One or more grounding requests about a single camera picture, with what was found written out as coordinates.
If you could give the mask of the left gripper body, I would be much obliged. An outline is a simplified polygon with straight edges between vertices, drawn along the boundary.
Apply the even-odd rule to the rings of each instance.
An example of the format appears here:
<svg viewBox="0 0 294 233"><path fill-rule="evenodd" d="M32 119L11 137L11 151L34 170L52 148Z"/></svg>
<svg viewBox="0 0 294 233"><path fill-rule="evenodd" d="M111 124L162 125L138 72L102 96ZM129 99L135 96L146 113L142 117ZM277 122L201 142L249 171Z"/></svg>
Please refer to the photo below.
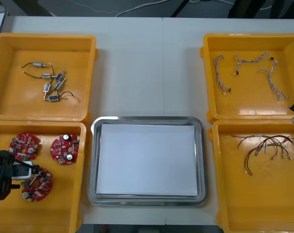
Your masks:
<svg viewBox="0 0 294 233"><path fill-rule="evenodd" d="M0 150L0 200L5 200L11 192L12 157Z"/></svg>

